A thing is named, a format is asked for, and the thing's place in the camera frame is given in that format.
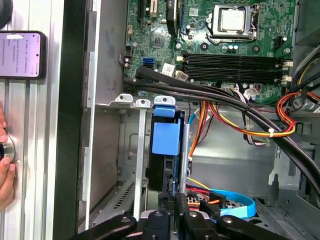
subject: finger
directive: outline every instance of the finger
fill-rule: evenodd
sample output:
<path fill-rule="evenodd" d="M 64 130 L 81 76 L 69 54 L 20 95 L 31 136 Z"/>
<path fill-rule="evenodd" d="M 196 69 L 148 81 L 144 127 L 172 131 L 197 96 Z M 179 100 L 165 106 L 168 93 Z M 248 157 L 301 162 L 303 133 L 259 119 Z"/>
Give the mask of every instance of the finger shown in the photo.
<path fill-rule="evenodd" d="M 5 129 L 0 125 L 0 143 L 8 141 L 8 136 Z"/>
<path fill-rule="evenodd" d="M 7 127 L 5 112 L 1 107 L 0 107 L 0 124 L 4 129 Z"/>
<path fill-rule="evenodd" d="M 0 189 L 5 182 L 10 162 L 11 160 L 9 157 L 5 157 L 0 161 Z"/>
<path fill-rule="evenodd" d="M 12 188 L 8 198 L 5 200 L 4 203 L 0 203 L 0 211 L 4 210 L 6 207 L 8 207 L 14 200 L 14 195 L 15 195 L 15 189 Z"/>
<path fill-rule="evenodd" d="M 6 177 L 2 187 L 0 188 L 0 203 L 4 203 L 9 197 L 12 189 L 14 188 L 14 179 L 16 173 L 16 165 L 10 164 L 9 170 L 6 173 Z"/>

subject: black ram slot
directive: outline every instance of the black ram slot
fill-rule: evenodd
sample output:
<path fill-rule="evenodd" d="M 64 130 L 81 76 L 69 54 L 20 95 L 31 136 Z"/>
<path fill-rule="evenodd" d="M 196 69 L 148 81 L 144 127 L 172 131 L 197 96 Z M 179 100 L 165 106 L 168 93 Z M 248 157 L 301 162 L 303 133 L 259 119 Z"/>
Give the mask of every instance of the black ram slot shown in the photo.
<path fill-rule="evenodd" d="M 138 16 L 137 21 L 138 23 L 142 23 L 144 21 L 144 14 L 145 14 L 145 0 L 138 0 Z"/>
<path fill-rule="evenodd" d="M 183 55 L 184 65 L 201 68 L 241 68 L 241 69 L 271 69 L 275 70 L 282 64 L 281 58 L 276 57 L 255 57 L 255 56 L 234 56 L 215 54 L 193 54 Z"/>
<path fill-rule="evenodd" d="M 196 81 L 224 81 L 224 82 L 246 82 L 246 83 L 274 83 L 280 79 L 281 72 L 255 71 L 243 69 L 216 69 L 187 67 L 183 70 L 189 75 L 189 79 Z"/>

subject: green circuit board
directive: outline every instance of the green circuit board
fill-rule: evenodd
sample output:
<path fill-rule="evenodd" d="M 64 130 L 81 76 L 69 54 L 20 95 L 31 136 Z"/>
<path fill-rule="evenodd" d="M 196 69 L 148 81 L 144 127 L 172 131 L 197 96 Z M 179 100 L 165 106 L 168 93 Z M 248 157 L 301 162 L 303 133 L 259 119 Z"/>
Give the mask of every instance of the green circuit board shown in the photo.
<path fill-rule="evenodd" d="M 181 28 L 191 26 L 188 35 L 180 34 L 172 37 L 168 33 L 166 19 L 166 0 L 157 0 L 156 17 L 143 15 L 141 22 L 137 21 L 140 0 L 129 0 L 127 11 L 126 46 L 131 47 L 132 59 L 130 68 L 124 69 L 124 74 L 133 79 L 138 67 L 142 65 L 143 58 L 155 59 L 155 70 L 162 71 L 165 63 L 177 65 L 177 57 L 182 51 L 193 54 L 218 54 L 238 56 L 284 57 L 291 58 L 291 49 L 294 31 L 295 0 L 181 0 Z M 259 4 L 257 39 L 247 42 L 221 42 L 211 44 L 206 39 L 208 28 L 206 19 L 213 12 L 215 5 L 243 5 Z M 278 36 L 287 40 L 275 49 L 274 39 Z M 201 44 L 208 43 L 208 49 L 201 50 Z M 229 45 L 237 46 L 236 50 L 229 51 Z M 260 103 L 272 102 L 281 95 L 281 85 L 263 85 L 256 101 Z"/>

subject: blue sata port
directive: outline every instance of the blue sata port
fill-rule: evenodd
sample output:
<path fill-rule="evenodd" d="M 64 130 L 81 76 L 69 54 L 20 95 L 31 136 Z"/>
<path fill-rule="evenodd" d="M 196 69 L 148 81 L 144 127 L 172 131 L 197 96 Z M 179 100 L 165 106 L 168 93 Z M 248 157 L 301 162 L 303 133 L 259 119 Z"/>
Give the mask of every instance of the blue sata port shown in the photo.
<path fill-rule="evenodd" d="M 156 61 L 154 58 L 148 58 L 148 57 L 144 57 L 142 59 L 142 64 L 147 64 L 147 65 L 155 65 Z"/>

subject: smartphone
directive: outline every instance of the smartphone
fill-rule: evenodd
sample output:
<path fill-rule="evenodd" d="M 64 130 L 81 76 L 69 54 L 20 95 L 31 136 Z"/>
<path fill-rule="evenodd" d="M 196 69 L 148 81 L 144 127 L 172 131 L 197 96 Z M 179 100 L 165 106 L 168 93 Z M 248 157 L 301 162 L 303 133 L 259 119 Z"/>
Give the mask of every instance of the smartphone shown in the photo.
<path fill-rule="evenodd" d="M 0 31 L 0 79 L 41 79 L 47 38 L 40 31 Z"/>

